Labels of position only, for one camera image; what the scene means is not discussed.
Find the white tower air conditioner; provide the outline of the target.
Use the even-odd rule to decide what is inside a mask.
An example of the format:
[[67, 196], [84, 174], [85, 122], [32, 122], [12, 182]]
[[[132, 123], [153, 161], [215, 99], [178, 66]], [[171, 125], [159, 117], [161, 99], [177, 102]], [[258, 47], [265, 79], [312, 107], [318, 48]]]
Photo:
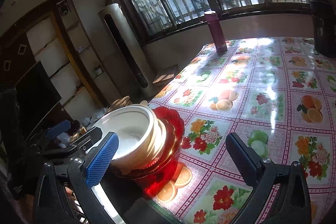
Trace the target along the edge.
[[104, 7], [98, 15], [116, 42], [145, 97], [157, 94], [155, 75], [118, 3]]

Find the red glass plate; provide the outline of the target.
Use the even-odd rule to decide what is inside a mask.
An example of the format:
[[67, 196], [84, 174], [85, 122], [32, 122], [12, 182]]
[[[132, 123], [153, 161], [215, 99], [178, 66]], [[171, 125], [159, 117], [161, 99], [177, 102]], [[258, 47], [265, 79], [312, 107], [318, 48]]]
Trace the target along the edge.
[[122, 174], [119, 169], [112, 167], [113, 174], [135, 182], [148, 197], [156, 196], [174, 177], [178, 165], [177, 156], [185, 131], [185, 123], [176, 110], [159, 106], [154, 109], [154, 113], [163, 122], [166, 130], [166, 139], [159, 158], [145, 168], [135, 169], [129, 174]]

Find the small wooden stool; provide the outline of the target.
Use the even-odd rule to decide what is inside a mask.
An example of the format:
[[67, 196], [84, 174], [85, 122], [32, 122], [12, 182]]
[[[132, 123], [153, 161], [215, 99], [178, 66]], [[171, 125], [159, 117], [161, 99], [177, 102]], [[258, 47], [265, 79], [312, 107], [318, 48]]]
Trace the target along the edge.
[[177, 64], [161, 69], [154, 79], [153, 84], [173, 79], [178, 74], [178, 69], [179, 68]]

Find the black television screen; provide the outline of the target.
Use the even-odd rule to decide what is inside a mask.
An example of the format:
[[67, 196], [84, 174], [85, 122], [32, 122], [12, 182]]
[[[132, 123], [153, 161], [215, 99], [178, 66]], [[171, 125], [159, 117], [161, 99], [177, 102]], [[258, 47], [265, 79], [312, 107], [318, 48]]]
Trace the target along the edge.
[[62, 97], [41, 61], [34, 64], [17, 82], [15, 91], [19, 128], [23, 139], [26, 140]]

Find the wooden chair left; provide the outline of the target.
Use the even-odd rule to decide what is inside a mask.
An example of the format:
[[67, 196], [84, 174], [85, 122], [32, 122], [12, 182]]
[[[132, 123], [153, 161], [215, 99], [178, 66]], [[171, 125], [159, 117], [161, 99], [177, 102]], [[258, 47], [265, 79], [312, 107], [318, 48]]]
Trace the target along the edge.
[[108, 110], [106, 112], [110, 113], [114, 110], [120, 109], [120, 108], [125, 107], [125, 106], [129, 106], [131, 104], [132, 104], [132, 101], [131, 101], [130, 97], [125, 96], [125, 97], [122, 97], [122, 98], [119, 98], [119, 99], [115, 100], [110, 105], [110, 107], [108, 108]]

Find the black cylindrical container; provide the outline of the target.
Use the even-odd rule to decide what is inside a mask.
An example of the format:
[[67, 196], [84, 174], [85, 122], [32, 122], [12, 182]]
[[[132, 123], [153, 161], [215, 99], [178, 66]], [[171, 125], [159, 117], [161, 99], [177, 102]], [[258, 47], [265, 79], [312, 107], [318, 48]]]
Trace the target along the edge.
[[310, 0], [315, 50], [335, 58], [335, 12], [327, 0]]

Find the white paper bowl large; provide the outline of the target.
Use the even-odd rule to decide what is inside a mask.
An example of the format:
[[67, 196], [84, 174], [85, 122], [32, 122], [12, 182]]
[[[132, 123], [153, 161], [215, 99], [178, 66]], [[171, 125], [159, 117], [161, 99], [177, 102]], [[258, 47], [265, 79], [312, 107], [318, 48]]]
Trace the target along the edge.
[[154, 122], [153, 112], [148, 107], [129, 105], [106, 114], [94, 124], [103, 136], [109, 132], [118, 136], [118, 149], [110, 162], [112, 166], [129, 173], [145, 160]]

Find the cream plastic bowl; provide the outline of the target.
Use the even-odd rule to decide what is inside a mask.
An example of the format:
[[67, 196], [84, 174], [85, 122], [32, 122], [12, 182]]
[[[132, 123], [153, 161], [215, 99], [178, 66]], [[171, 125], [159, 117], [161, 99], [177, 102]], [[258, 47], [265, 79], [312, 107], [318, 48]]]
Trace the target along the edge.
[[165, 145], [167, 133], [165, 125], [160, 119], [157, 118], [154, 111], [148, 106], [148, 102], [141, 101], [140, 104], [147, 107], [153, 113], [153, 116], [155, 118], [155, 126], [153, 132], [154, 140], [150, 143], [150, 152], [148, 153], [144, 162], [138, 167], [139, 169], [146, 169], [150, 166], [153, 166], [162, 156], [163, 146]]

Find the magenta thermos bottle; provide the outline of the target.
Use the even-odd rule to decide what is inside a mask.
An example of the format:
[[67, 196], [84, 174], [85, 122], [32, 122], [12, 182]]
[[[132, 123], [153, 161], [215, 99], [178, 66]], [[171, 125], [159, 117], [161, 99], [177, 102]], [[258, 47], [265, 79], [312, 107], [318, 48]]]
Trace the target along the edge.
[[204, 15], [217, 53], [224, 55], [227, 52], [227, 46], [217, 13], [215, 11], [205, 11]]

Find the floral plastic tablecloth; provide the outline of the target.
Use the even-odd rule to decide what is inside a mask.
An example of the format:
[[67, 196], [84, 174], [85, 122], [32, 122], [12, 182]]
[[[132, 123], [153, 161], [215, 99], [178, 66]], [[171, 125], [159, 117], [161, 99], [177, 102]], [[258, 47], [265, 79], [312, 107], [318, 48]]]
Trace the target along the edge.
[[302, 165], [319, 223], [335, 203], [335, 60], [310, 38], [230, 40], [212, 44], [150, 102], [185, 123], [176, 190], [153, 205], [169, 223], [229, 223], [251, 194], [225, 144], [237, 133], [276, 164]]

